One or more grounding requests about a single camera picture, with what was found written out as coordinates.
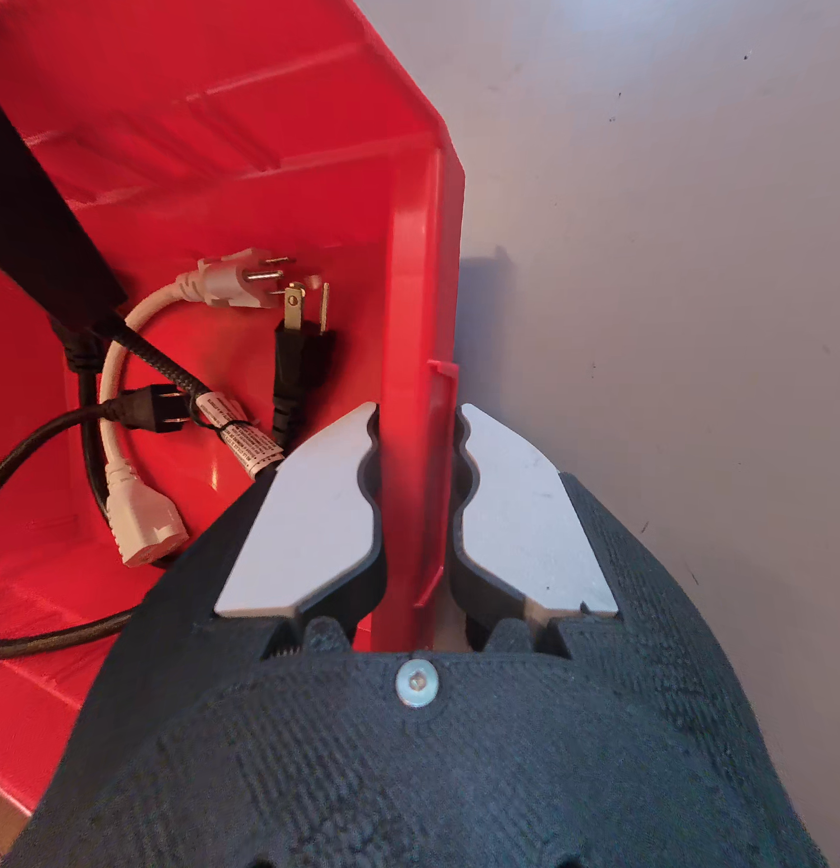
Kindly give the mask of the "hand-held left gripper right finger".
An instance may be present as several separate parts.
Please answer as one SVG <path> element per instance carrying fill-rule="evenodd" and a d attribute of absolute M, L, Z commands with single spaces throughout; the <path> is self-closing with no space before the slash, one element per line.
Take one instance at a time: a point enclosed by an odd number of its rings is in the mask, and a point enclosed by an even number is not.
<path fill-rule="evenodd" d="M 449 582 L 470 621 L 619 616 L 553 462 L 472 404 L 455 414 Z"/>

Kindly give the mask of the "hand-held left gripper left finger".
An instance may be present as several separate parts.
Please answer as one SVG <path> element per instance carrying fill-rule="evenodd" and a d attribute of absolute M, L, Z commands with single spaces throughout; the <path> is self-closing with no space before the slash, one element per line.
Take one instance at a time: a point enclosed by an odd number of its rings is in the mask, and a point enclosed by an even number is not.
<path fill-rule="evenodd" d="M 325 616 L 350 634 L 382 602 L 378 422 L 378 405 L 363 403 L 281 463 L 214 613 L 297 628 Z"/>

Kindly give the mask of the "black power strip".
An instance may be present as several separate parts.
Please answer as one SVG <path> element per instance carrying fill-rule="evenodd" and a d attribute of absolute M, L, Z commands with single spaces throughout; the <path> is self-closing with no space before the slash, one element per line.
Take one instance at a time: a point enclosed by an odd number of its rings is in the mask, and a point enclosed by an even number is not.
<path fill-rule="evenodd" d="M 127 331 L 125 291 L 1 106 L 0 271 L 70 331 Z"/>

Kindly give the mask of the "red plastic bin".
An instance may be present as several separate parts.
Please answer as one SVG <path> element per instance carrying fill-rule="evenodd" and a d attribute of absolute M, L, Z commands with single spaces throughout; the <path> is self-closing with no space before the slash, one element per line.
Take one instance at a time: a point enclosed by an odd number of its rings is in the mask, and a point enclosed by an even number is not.
<path fill-rule="evenodd" d="M 465 176 L 444 121 L 352 2 L 0 2 L 0 103 L 129 296 L 249 247 L 331 285 L 337 333 L 311 434 L 380 406 L 388 584 L 360 647 L 431 642 L 441 580 Z M 170 306 L 145 334 L 272 423 L 276 310 Z M 45 313 L 0 274 L 0 459 L 78 406 Z M 250 485 L 188 424 L 129 434 L 193 539 Z M 160 577 L 123 566 L 79 435 L 0 495 L 0 636 L 98 619 Z M 0 661 L 0 797 L 42 797 L 115 638 Z"/>

